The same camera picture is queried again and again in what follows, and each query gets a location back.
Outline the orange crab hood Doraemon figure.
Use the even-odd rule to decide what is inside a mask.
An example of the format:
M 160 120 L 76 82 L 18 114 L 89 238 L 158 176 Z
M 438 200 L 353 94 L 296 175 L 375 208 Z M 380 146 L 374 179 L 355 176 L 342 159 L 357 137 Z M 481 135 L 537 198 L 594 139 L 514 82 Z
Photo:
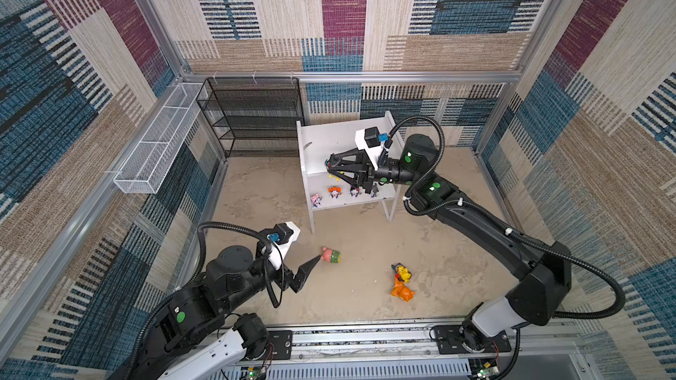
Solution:
M 342 194 L 342 189 L 339 186 L 331 186 L 328 192 L 332 199 L 337 199 Z

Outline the pink hood Doraemon figure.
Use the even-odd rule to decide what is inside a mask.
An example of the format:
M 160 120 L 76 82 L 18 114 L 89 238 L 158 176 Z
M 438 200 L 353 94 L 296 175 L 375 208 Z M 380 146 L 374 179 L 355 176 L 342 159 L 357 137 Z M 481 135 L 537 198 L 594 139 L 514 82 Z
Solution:
M 320 194 L 315 194 L 311 197 L 311 203 L 314 208 L 319 208 L 321 206 L 322 197 Z

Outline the orange yellow Pokemon figure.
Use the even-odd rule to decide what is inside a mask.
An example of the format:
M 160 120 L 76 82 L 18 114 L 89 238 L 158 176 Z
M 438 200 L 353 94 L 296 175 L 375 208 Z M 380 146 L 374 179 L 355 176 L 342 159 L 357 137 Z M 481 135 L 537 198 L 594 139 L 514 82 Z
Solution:
M 410 302 L 414 298 L 415 292 L 413 292 L 413 290 L 411 290 L 403 281 L 395 280 L 391 295 L 393 297 L 398 297 L 405 302 Z

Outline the blue hood Pikachu figure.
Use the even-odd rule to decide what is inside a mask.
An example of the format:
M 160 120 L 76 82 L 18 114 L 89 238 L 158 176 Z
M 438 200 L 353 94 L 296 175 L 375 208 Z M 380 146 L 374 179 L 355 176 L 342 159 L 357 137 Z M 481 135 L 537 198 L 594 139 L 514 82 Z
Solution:
M 412 278 L 412 273 L 401 263 L 392 265 L 395 273 L 395 279 L 401 283 L 409 283 Z

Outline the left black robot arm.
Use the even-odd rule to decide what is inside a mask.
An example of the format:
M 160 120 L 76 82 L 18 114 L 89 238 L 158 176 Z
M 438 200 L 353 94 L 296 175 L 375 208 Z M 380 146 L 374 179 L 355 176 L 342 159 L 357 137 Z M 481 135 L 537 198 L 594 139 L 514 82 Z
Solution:
M 205 232 L 209 229 L 227 230 L 255 239 L 256 249 L 230 246 L 216 259 L 207 261 Z M 130 356 L 111 377 L 159 379 L 177 358 L 220 329 L 229 315 L 256 294 L 267 292 L 271 304 L 278 308 L 283 294 L 275 292 L 275 288 L 301 291 L 321 258 L 313 257 L 297 271 L 285 265 L 284 257 L 299 232 L 291 222 L 278 223 L 260 232 L 232 223 L 200 223 L 197 269 L 183 287 L 151 310 Z

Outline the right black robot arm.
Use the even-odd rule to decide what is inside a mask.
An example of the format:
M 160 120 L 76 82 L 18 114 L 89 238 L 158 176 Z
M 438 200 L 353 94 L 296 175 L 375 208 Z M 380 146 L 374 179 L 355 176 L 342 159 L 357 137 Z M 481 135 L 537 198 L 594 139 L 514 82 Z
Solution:
M 427 216 L 457 230 L 517 279 L 517 285 L 502 297 L 478 304 L 466 316 L 459 335 L 468 351 L 482 352 L 508 329 L 543 327 L 552 318 L 609 318 L 624 308 L 625 292 L 610 274 L 571 256 L 570 249 L 560 242 L 548 245 L 516 230 L 439 175 L 445 134 L 431 117 L 407 117 L 388 132 L 376 127 L 360 130 L 355 145 L 326 160 L 330 174 L 366 192 L 375 184 L 405 186 L 402 202 L 408 214 Z M 614 292 L 614 302 L 599 311 L 560 311 L 571 290 L 573 267 L 602 279 Z

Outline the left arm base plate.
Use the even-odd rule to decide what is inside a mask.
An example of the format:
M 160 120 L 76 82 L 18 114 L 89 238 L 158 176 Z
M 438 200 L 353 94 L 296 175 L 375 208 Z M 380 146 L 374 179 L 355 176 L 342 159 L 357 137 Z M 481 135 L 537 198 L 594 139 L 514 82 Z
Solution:
M 247 350 L 241 362 L 288 361 L 292 357 L 292 330 L 273 330 L 260 344 Z

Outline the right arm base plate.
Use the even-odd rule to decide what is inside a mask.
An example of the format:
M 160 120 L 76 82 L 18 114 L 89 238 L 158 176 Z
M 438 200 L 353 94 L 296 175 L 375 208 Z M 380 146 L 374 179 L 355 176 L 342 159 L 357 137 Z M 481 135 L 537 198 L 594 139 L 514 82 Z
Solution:
M 512 345 L 505 332 L 500 332 L 494 338 L 488 338 L 462 325 L 435 325 L 429 330 L 429 336 L 441 355 L 512 352 Z

